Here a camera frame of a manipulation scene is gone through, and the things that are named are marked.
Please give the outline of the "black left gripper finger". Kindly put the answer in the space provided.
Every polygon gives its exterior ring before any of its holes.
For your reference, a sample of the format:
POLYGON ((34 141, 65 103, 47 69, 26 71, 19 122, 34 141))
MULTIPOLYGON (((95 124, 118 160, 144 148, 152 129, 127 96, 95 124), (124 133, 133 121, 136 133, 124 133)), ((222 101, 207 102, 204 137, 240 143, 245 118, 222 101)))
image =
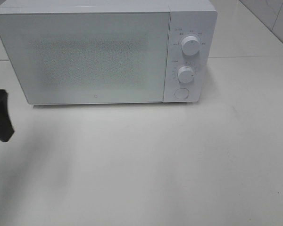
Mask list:
POLYGON ((0 141, 8 142, 14 134, 14 128, 8 113, 8 93, 0 89, 0 141))

